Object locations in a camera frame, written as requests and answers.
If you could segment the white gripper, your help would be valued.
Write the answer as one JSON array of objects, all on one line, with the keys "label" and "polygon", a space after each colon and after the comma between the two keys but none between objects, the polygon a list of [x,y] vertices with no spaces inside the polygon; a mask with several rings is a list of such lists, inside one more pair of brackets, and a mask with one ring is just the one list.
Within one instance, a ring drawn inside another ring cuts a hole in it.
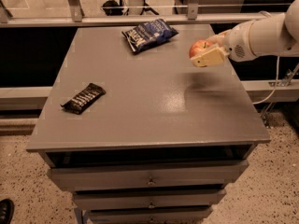
[{"label": "white gripper", "polygon": [[196,67],[224,64],[229,56],[235,62],[246,62],[256,59],[249,44],[249,30],[254,21],[239,23],[233,29],[210,36],[207,41],[220,47],[190,50],[190,60]]}]

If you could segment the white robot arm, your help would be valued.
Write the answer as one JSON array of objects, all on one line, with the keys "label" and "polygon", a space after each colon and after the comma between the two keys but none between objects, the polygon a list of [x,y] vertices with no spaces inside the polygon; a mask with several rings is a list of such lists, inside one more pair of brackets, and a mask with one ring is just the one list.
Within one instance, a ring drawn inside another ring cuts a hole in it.
[{"label": "white robot arm", "polygon": [[196,41],[189,50],[190,60],[197,67],[220,65],[226,58],[247,62],[268,55],[299,55],[299,0],[294,0],[286,12],[239,23]]}]

